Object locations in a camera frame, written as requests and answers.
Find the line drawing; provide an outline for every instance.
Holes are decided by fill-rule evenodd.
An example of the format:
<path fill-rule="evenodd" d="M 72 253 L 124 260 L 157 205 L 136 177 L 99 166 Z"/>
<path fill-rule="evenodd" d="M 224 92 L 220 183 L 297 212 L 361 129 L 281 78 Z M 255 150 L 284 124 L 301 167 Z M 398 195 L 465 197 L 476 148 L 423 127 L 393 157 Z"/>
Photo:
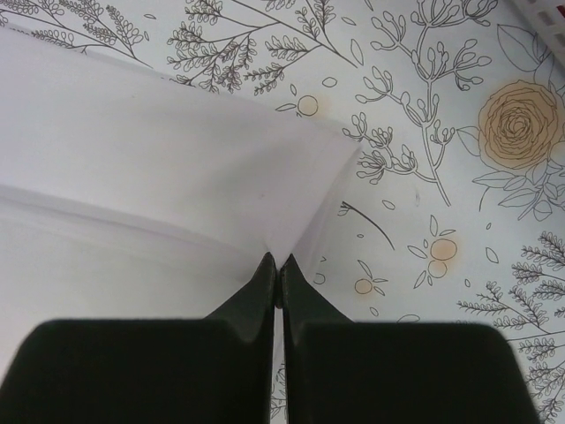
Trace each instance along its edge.
<path fill-rule="evenodd" d="M 565 244 L 548 231 L 538 242 L 541 248 L 522 247 L 526 261 L 512 265 L 516 284 L 508 292 L 488 282 L 486 291 L 477 293 L 478 301 L 456 304 L 469 314 L 492 317 L 493 326 L 504 330 L 507 341 L 530 365 L 525 381 L 540 421 L 555 423 L 565 393 Z"/>
<path fill-rule="evenodd" d="M 382 204 L 388 210 L 395 210 L 396 205 L 392 201 L 382 201 Z"/>
<path fill-rule="evenodd" d="M 365 262 L 361 261 L 360 259 L 357 260 L 357 262 L 361 269 L 365 272 L 366 278 L 359 278 L 355 282 L 355 292 L 357 292 L 358 294 L 369 294 L 375 291 L 381 296 L 386 296 L 384 290 L 382 290 L 377 284 L 387 283 L 388 280 L 385 278 L 373 277 L 373 272 Z"/>
<path fill-rule="evenodd" d="M 354 38 L 351 39 L 351 54 L 357 60 L 357 63 L 363 66 L 365 64 L 365 57 L 363 55 L 363 50 L 359 46 L 359 43 Z"/>
<path fill-rule="evenodd" d="M 446 236 L 455 233 L 455 230 L 439 231 L 438 221 L 435 216 L 430 216 L 430 234 L 433 237 L 433 242 L 430 244 L 424 238 L 422 246 L 424 250 L 416 246 L 406 246 L 411 254 L 421 260 L 428 261 L 426 269 L 418 275 L 414 289 L 417 289 L 424 282 L 433 286 L 435 279 L 443 278 L 448 273 L 449 261 L 457 255 L 457 244 Z"/>
<path fill-rule="evenodd" d="M 400 318 L 398 318 L 398 320 L 396 322 L 401 324 L 401 323 L 410 323 L 410 322 L 419 322 L 419 321 L 420 321 L 419 315 L 407 314 L 407 315 L 403 315 Z"/>
<path fill-rule="evenodd" d="M 342 21 L 345 22 L 347 25 L 351 25 L 353 27 L 356 27 L 357 24 L 355 23 L 355 21 L 351 18 L 348 18 L 346 16 L 342 16 Z"/>
<path fill-rule="evenodd" d="M 143 42 L 144 36 L 110 4 L 104 8 L 95 0 L 38 0 L 37 3 L 32 0 L 0 0 L 0 27 L 9 23 L 6 15 L 41 23 L 44 29 L 30 33 L 39 40 L 83 54 L 88 49 L 110 49 L 151 68 L 134 51 L 134 46 Z M 69 15 L 84 21 L 81 29 L 64 23 L 64 18 Z"/>
<path fill-rule="evenodd" d="M 485 247 L 486 258 L 492 263 L 499 263 L 498 254 L 490 247 Z"/>
<path fill-rule="evenodd" d="M 504 196 L 498 206 L 519 208 L 518 221 L 532 214 L 542 222 L 565 210 L 565 79 L 537 34 L 510 25 L 498 25 L 497 34 L 504 56 L 533 74 L 533 81 L 519 79 L 493 93 L 478 126 L 460 128 L 457 135 L 491 169 L 472 180 L 485 187 L 478 210 L 493 190 Z"/>
<path fill-rule="evenodd" d="M 327 77 L 321 82 L 321 85 L 326 88 L 333 88 L 337 85 L 337 79 L 334 77 Z"/>
<path fill-rule="evenodd" d="M 336 18 L 330 0 L 305 0 L 306 5 L 294 11 L 298 24 L 301 24 L 300 28 L 269 13 L 282 8 L 292 9 L 295 7 L 293 0 L 269 0 L 265 4 L 265 11 L 239 0 L 231 0 L 267 20 L 267 23 L 259 26 L 225 15 L 219 0 L 185 1 L 188 4 L 185 14 L 189 22 L 181 22 L 167 41 L 176 50 L 176 57 L 167 57 L 168 63 L 173 69 L 183 71 L 183 74 L 177 75 L 177 82 L 180 84 L 191 87 L 198 84 L 211 93 L 219 93 L 222 87 L 233 94 L 241 89 L 245 81 L 256 81 L 253 93 L 262 95 L 275 89 L 284 80 L 284 73 L 290 66 L 316 49 L 329 51 L 357 67 L 335 48 L 328 36 L 328 25 Z M 220 20 L 238 25 L 242 28 L 241 32 L 216 38 L 204 34 L 204 26 L 208 32 Z M 263 51 L 276 61 L 251 69 L 253 58 L 259 54 L 256 50 L 256 37 L 259 32 L 274 27 L 283 27 L 289 31 L 282 37 L 271 34 L 270 39 L 264 41 Z"/>
<path fill-rule="evenodd" d="M 271 420 L 279 413 L 284 414 L 284 419 L 288 420 L 288 410 L 286 403 L 286 374 L 284 362 L 275 375 L 275 381 L 271 389 Z"/>
<path fill-rule="evenodd" d="M 290 85 L 290 92 L 293 96 L 297 96 L 297 88 L 294 84 Z M 318 99 L 313 95 L 303 95 L 297 102 L 289 102 L 282 104 L 275 110 L 277 112 L 286 112 L 288 110 L 296 110 L 297 117 L 313 117 L 319 109 Z"/>
<path fill-rule="evenodd" d="M 322 285 L 322 284 L 326 283 L 326 276 L 324 274 L 320 273 L 320 272 L 317 272 L 313 283 L 316 284 L 316 285 Z"/>
<path fill-rule="evenodd" d="M 347 203 L 346 201 L 342 201 L 342 208 L 340 209 L 338 215 L 339 216 L 345 216 L 347 215 L 347 213 L 352 210 L 353 212 L 355 212 L 356 214 L 358 214 L 359 216 L 363 217 L 366 221 L 368 221 L 373 227 L 375 227 L 377 230 L 379 230 L 380 234 L 382 234 L 384 236 L 384 238 L 387 240 L 387 242 L 390 244 L 390 247 L 392 248 L 392 250 L 396 250 L 395 249 L 395 245 L 392 244 L 392 240 L 390 239 L 390 237 L 388 236 L 388 234 L 373 220 L 371 219 L 369 216 L 365 215 L 363 212 L 361 212 L 359 209 L 351 206 L 349 203 Z"/>
<path fill-rule="evenodd" d="M 434 83 L 447 76 L 453 76 L 459 90 L 468 91 L 471 89 L 471 85 L 481 84 L 483 79 L 477 76 L 467 76 L 466 72 L 476 67 L 487 66 L 492 60 L 487 56 L 478 57 L 472 51 L 477 45 L 477 40 L 469 39 L 455 54 L 453 61 L 450 62 L 449 53 L 442 42 L 437 42 L 436 46 L 429 45 L 426 49 L 426 45 L 429 44 L 426 37 L 430 30 L 455 27 L 468 21 L 488 27 L 490 22 L 485 20 L 484 17 L 496 7 L 498 2 L 497 0 L 485 0 L 474 5 L 470 5 L 469 1 L 463 1 L 461 5 L 452 3 L 452 0 L 446 0 L 443 2 L 443 6 L 437 6 L 434 0 L 431 2 L 418 1 L 418 9 L 411 14 L 411 23 L 416 27 L 421 27 L 414 48 L 408 47 L 403 42 L 408 30 L 406 18 L 403 15 L 395 18 L 389 11 L 384 11 L 382 17 L 386 23 L 383 23 L 376 16 L 371 19 L 374 28 L 380 34 L 384 34 L 386 39 L 384 43 L 373 41 L 371 46 L 377 51 L 401 50 L 411 61 L 417 77 L 426 84 L 424 99 L 418 98 L 414 102 L 407 91 L 398 95 L 394 88 L 391 73 L 382 71 L 376 66 L 372 67 L 372 79 L 363 78 L 365 86 L 374 95 L 370 97 L 361 94 L 356 95 L 357 101 L 362 104 L 388 98 L 402 108 L 407 118 L 420 130 L 426 151 L 426 168 L 429 169 L 429 174 L 426 175 L 420 170 L 419 159 L 407 145 L 402 145 L 400 157 L 393 152 L 390 147 L 393 139 L 392 128 L 389 127 L 386 131 L 382 128 L 372 129 L 369 132 L 363 113 L 351 117 L 352 124 L 357 129 L 356 134 L 353 134 L 347 128 L 343 128 L 343 133 L 346 136 L 358 141 L 366 140 L 372 149 L 370 154 L 365 153 L 363 159 L 359 161 L 361 166 L 369 168 L 370 171 L 360 171 L 358 177 L 370 178 L 371 184 L 378 184 L 386 171 L 397 175 L 415 175 L 427 183 L 435 184 L 447 206 L 451 206 L 451 203 L 441 183 L 438 170 L 443 161 L 446 146 L 453 139 L 456 129 L 441 129 L 441 120 L 437 118 L 441 99 L 434 92 Z"/>

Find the floral pattern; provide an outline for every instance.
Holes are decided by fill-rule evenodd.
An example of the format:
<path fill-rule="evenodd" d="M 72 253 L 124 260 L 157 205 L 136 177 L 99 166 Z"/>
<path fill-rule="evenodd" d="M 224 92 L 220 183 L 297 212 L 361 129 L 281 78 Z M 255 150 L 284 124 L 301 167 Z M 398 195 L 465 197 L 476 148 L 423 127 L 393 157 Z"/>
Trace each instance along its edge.
<path fill-rule="evenodd" d="M 549 157 L 563 138 L 563 100 L 519 80 L 497 91 L 478 114 L 480 157 L 491 168 L 525 171 Z"/>
<path fill-rule="evenodd" d="M 316 289 L 361 321 L 496 326 L 565 423 L 565 74 L 508 2 L 0 0 L 0 27 L 359 142 Z"/>

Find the white paper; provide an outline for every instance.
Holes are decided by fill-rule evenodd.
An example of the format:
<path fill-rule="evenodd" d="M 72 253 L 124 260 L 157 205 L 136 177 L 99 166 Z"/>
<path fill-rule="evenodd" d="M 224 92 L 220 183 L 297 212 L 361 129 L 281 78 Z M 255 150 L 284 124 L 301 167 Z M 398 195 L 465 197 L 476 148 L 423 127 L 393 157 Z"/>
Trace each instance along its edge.
<path fill-rule="evenodd" d="M 357 143 L 20 34 L 0 57 L 0 368 L 47 319 L 203 316 L 266 252 L 314 275 Z"/>
<path fill-rule="evenodd" d="M 340 211 L 332 224 L 333 235 L 328 237 L 323 262 L 310 280 L 314 287 L 354 320 L 497 325 L 515 350 L 524 377 L 530 380 L 529 390 L 536 394 L 532 399 L 540 419 L 565 423 L 565 412 L 555 409 L 564 400 L 565 384 L 561 383 L 565 376 L 549 386 L 547 379 L 532 379 L 535 372 L 531 371 L 544 363 L 553 373 L 549 375 L 559 375 L 563 368 L 565 297 L 548 297 L 540 291 L 547 290 L 548 282 L 563 284 L 565 267 L 554 269 L 550 261 L 536 262 L 543 260 L 542 255 L 522 256 L 536 249 L 541 253 L 549 251 L 550 234 L 555 252 L 557 242 L 565 239 L 565 175 L 562 168 L 557 172 L 553 167 L 544 169 L 546 161 L 536 155 L 531 166 L 539 165 L 536 177 L 541 177 L 540 181 L 548 178 L 549 185 L 533 184 L 533 172 L 526 176 L 527 168 L 514 170 L 504 163 L 493 163 L 484 149 L 484 134 L 482 150 L 479 142 L 481 110 L 491 97 L 500 98 L 500 90 L 506 86 L 545 87 L 549 92 L 546 99 L 555 102 L 550 109 L 563 108 L 560 103 L 565 92 L 565 73 L 510 2 L 329 0 L 323 2 L 326 10 L 333 8 L 327 13 L 324 32 L 313 14 L 315 6 L 320 6 L 314 0 L 308 2 L 313 11 L 304 0 L 207 0 L 210 4 L 207 17 L 192 12 L 202 5 L 199 0 L 166 3 L 109 0 L 108 3 L 143 35 L 131 49 L 119 40 L 114 44 L 112 40 L 92 40 L 92 34 L 83 27 L 85 20 L 64 6 L 60 6 L 63 15 L 55 15 L 58 23 L 42 8 L 0 11 L 0 14 L 7 27 L 59 43 L 69 50 L 107 62 L 117 61 L 126 69 L 157 73 L 181 83 L 191 81 L 195 87 L 253 100 L 265 109 L 276 110 L 281 117 L 298 114 L 297 120 L 310 120 L 360 140 L 364 153 L 373 159 L 365 158 L 355 169 L 357 175 L 344 197 L 348 207 Z M 60 4 L 55 0 L 53 7 Z M 314 34 L 319 30 L 316 37 L 308 32 L 309 26 L 299 21 L 304 7 L 308 23 L 314 19 Z M 433 16 L 439 25 L 420 25 L 422 15 L 427 19 Z M 108 10 L 103 10 L 96 20 L 97 26 L 102 22 L 116 32 Z M 402 43 L 394 43 L 390 35 L 396 37 L 401 27 Z M 58 34 L 49 33 L 55 30 Z M 216 64 L 221 72 L 232 67 L 232 62 L 224 60 L 224 56 L 185 66 L 188 61 L 183 55 L 188 57 L 188 31 L 200 34 L 206 41 L 191 45 L 198 52 L 202 47 L 209 48 L 208 43 L 213 43 L 218 52 L 229 49 L 231 42 L 243 51 L 248 42 L 252 44 L 256 54 L 248 63 L 249 69 L 236 69 L 237 84 L 230 86 L 216 73 L 204 72 Z M 291 44 L 298 47 L 295 53 L 290 51 Z M 413 51 L 421 67 L 413 64 Z M 430 81 L 428 98 L 428 84 L 421 70 L 432 69 L 430 57 L 435 57 L 436 72 L 441 60 L 446 62 L 444 75 Z M 239 65 L 238 61 L 233 62 L 233 67 Z M 281 74 L 268 74 L 270 90 L 260 90 L 266 84 L 264 79 L 245 77 L 276 66 L 284 68 Z M 381 97 L 373 89 L 384 88 L 375 69 L 392 80 L 392 96 Z M 427 109 L 434 95 L 438 96 L 434 120 L 440 126 L 438 134 L 442 136 L 444 129 L 455 130 L 443 156 L 440 156 L 441 146 L 431 139 L 435 134 L 423 133 L 409 118 L 400 102 L 402 98 L 407 100 L 406 95 L 420 116 L 423 111 L 418 99 Z M 535 113 L 532 115 L 524 105 L 536 102 L 524 103 L 524 100 L 528 102 L 522 98 L 518 103 L 516 110 L 520 113 L 514 115 L 514 120 L 523 113 L 535 120 Z M 387 135 L 392 132 L 388 148 L 399 161 L 394 167 L 387 149 L 368 140 L 376 140 L 374 134 L 379 134 L 379 130 Z M 402 170 L 406 148 L 414 153 L 421 177 Z M 527 150 L 517 148 L 515 159 L 527 156 Z M 565 164 L 565 152 L 557 148 L 547 153 L 560 166 Z M 432 166 L 436 167 L 439 184 L 433 181 Z M 501 179 L 486 177 L 497 171 L 502 172 L 498 174 Z M 435 252 L 434 243 L 439 239 L 455 243 L 453 258 L 446 261 L 434 258 L 445 257 Z M 445 250 L 453 253 L 453 245 Z M 548 276 L 538 275 L 536 281 L 525 283 L 527 280 L 520 277 L 524 273 L 516 269 L 519 266 L 541 267 L 540 272 Z M 429 270 L 434 276 L 428 280 Z M 496 302 L 485 298 L 481 301 L 478 296 L 492 296 L 487 285 L 493 288 L 493 282 L 500 289 L 500 302 L 507 309 L 487 314 L 462 307 L 464 302 L 495 305 Z M 533 305 L 540 304 L 536 314 L 548 321 L 543 320 L 536 327 L 521 300 L 510 294 L 516 289 L 523 290 Z M 511 320 L 519 322 L 520 314 L 527 320 L 525 325 L 505 324 L 512 324 Z M 539 359 L 532 355 L 528 343 L 538 344 L 538 352 L 547 349 L 553 356 Z M 277 371 L 271 409 L 275 421 L 283 420 L 286 411 L 283 373 Z"/>

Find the black plastic part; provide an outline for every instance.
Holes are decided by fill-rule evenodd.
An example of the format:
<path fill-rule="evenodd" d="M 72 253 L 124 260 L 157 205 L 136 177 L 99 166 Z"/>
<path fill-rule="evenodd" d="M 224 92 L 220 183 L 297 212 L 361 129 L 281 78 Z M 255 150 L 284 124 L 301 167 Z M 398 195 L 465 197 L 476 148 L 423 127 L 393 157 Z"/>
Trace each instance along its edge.
<path fill-rule="evenodd" d="M 20 347 L 0 423 L 268 423 L 275 262 L 207 319 L 53 321 Z"/>
<path fill-rule="evenodd" d="M 495 329 L 353 324 L 304 280 L 294 258 L 282 287 L 289 424 L 539 423 Z"/>

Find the yellow rose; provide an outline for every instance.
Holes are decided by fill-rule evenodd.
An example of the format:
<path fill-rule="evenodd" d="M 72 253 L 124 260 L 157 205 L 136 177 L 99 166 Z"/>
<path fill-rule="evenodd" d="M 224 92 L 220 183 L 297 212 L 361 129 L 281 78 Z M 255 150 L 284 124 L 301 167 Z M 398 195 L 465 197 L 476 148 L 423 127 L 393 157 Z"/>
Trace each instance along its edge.
<path fill-rule="evenodd" d="M 547 159 L 563 136 L 564 123 L 561 98 L 538 84 L 508 84 L 478 114 L 481 159 L 493 168 L 525 173 Z"/>

